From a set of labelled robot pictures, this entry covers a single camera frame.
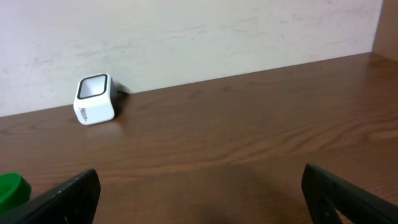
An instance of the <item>wood grain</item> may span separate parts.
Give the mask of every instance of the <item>wood grain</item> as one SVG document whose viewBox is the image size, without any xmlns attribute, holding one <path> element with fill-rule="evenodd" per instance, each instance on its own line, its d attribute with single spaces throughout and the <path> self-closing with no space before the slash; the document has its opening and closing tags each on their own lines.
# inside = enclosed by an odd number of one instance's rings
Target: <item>wood grain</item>
<svg viewBox="0 0 398 224">
<path fill-rule="evenodd" d="M 398 60 L 398 1 L 383 0 L 373 52 Z"/>
<path fill-rule="evenodd" d="M 307 162 L 398 203 L 397 72 L 361 54 L 133 94 L 94 126 L 0 118 L 0 172 L 44 192 L 95 168 L 95 223 L 309 223 Z"/>
</svg>

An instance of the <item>small white box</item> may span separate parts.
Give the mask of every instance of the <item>small white box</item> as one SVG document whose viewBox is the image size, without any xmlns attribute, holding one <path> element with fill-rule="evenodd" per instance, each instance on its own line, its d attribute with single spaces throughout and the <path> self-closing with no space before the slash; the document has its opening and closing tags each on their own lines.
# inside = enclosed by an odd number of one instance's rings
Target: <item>small white box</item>
<svg viewBox="0 0 398 224">
<path fill-rule="evenodd" d="M 114 118 L 118 91 L 109 74 L 80 80 L 73 109 L 81 124 L 90 125 Z"/>
</svg>

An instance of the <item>black object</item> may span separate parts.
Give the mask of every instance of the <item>black object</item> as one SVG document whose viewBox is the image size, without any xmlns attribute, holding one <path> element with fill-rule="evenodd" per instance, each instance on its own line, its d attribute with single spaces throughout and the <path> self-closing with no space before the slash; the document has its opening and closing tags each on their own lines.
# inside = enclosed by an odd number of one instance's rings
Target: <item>black object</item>
<svg viewBox="0 0 398 224">
<path fill-rule="evenodd" d="M 92 223 L 100 192 L 98 175 L 89 169 L 3 214 L 0 223 Z"/>
<path fill-rule="evenodd" d="M 353 223 L 398 223 L 398 207 L 316 165 L 305 166 L 301 187 L 314 224 L 341 223 L 335 209 Z"/>
</svg>

